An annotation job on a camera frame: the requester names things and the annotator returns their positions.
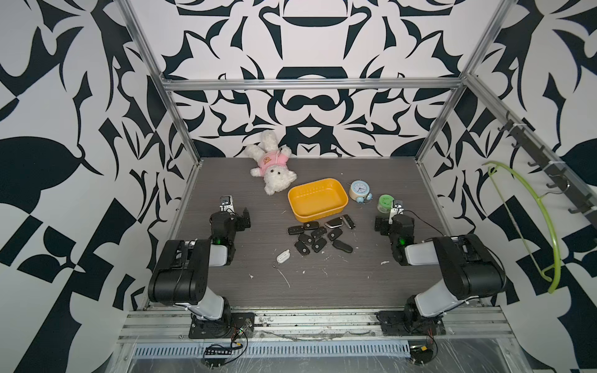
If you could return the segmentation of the white key fob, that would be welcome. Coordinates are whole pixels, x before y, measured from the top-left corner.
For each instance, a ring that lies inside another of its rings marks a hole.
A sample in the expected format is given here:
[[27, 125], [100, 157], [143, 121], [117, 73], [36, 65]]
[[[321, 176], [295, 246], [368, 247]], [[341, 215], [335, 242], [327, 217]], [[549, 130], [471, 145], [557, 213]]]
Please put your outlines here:
[[291, 256], [290, 250], [285, 250], [276, 257], [276, 264], [284, 264]]

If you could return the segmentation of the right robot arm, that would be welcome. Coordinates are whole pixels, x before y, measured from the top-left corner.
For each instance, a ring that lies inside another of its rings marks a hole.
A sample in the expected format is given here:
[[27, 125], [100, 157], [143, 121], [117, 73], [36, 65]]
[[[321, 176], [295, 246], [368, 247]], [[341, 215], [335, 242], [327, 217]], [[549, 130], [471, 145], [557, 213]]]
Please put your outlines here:
[[374, 230], [389, 238], [393, 259], [398, 264], [440, 268], [440, 281], [407, 300], [403, 316], [407, 329], [435, 321], [467, 301], [505, 290], [507, 276], [503, 265], [474, 234], [439, 236], [416, 243], [414, 220], [400, 214], [377, 217]]

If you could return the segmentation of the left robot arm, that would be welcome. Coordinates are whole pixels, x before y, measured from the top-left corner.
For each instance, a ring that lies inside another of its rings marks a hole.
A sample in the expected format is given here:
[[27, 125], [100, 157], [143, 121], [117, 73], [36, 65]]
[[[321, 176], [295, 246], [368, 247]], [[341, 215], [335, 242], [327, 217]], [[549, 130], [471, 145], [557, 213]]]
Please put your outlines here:
[[149, 281], [149, 301], [187, 310], [197, 320], [225, 323], [229, 302], [208, 287], [212, 267], [225, 267], [236, 253], [236, 233], [250, 228], [250, 213], [236, 214], [231, 209], [210, 217], [208, 239], [169, 240]]

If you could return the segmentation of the yellow plastic storage box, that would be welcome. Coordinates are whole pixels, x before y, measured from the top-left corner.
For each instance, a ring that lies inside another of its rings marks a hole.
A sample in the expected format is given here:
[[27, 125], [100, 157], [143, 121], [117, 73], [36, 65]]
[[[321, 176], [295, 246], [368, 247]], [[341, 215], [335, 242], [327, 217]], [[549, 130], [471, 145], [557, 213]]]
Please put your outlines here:
[[338, 180], [326, 178], [295, 186], [288, 192], [288, 199], [297, 221], [316, 221], [341, 213], [349, 197]]

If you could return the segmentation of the green lidded small jar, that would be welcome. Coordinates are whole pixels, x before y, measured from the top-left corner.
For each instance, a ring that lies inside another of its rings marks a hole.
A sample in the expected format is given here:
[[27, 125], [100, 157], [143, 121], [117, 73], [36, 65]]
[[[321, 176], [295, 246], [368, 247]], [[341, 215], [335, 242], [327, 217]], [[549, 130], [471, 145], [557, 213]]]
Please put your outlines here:
[[390, 214], [393, 208], [394, 197], [388, 194], [383, 194], [379, 197], [377, 210], [381, 214]]

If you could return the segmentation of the small blue alarm clock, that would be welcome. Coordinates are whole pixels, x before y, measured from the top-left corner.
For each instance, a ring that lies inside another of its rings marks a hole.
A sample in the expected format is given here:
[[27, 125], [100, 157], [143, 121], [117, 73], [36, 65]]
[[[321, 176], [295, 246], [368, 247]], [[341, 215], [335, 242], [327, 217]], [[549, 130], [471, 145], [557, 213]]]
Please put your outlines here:
[[355, 180], [350, 184], [349, 197], [358, 204], [363, 205], [373, 198], [373, 194], [368, 183], [364, 180]]

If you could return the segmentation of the white plush bunny pink shirt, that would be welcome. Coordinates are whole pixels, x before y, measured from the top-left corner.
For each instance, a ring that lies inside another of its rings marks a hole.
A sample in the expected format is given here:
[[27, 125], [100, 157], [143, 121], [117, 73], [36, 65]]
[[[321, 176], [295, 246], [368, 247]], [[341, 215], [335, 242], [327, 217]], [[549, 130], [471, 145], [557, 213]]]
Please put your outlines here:
[[251, 169], [252, 177], [260, 177], [264, 181], [264, 191], [271, 196], [288, 189], [298, 176], [288, 168], [292, 155], [287, 145], [278, 144], [278, 137], [273, 130], [261, 133], [259, 145], [248, 145], [244, 154], [253, 159], [257, 166]]

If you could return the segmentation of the green clothes hanger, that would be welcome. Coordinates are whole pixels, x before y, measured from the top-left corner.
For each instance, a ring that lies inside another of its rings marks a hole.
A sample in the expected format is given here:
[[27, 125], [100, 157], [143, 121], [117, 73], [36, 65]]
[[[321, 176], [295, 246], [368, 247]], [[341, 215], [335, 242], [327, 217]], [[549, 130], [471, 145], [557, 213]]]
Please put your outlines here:
[[483, 166], [547, 293], [552, 295], [561, 286], [563, 262], [561, 241], [544, 196], [505, 163], [490, 160]]

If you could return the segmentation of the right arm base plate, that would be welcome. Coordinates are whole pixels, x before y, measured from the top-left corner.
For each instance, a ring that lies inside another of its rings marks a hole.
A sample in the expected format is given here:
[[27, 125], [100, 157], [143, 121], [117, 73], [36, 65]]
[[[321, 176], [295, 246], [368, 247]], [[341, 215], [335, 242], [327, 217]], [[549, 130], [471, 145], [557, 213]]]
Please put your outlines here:
[[376, 319], [384, 336], [442, 336], [446, 334], [441, 317], [424, 318], [413, 312], [379, 311]]

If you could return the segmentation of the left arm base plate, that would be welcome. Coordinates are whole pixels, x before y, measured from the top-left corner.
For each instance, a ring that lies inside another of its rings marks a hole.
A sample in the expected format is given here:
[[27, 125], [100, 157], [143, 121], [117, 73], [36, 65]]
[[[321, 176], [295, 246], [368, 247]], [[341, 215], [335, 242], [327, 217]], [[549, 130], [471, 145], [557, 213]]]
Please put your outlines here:
[[255, 314], [252, 312], [232, 312], [224, 314], [220, 320], [204, 320], [192, 315], [188, 337], [191, 340], [251, 337], [254, 324]]

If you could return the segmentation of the black wall hook rack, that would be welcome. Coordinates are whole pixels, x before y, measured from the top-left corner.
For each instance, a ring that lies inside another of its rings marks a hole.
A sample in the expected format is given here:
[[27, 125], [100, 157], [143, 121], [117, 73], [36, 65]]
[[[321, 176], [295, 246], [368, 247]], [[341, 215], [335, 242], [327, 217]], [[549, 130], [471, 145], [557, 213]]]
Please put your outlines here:
[[596, 226], [596, 193], [554, 151], [539, 139], [531, 127], [511, 114], [505, 113], [505, 123], [500, 132], [513, 138], [513, 149], [521, 149], [530, 157], [528, 166], [547, 175], [548, 194], [563, 194], [572, 203], [570, 214], [581, 214]]

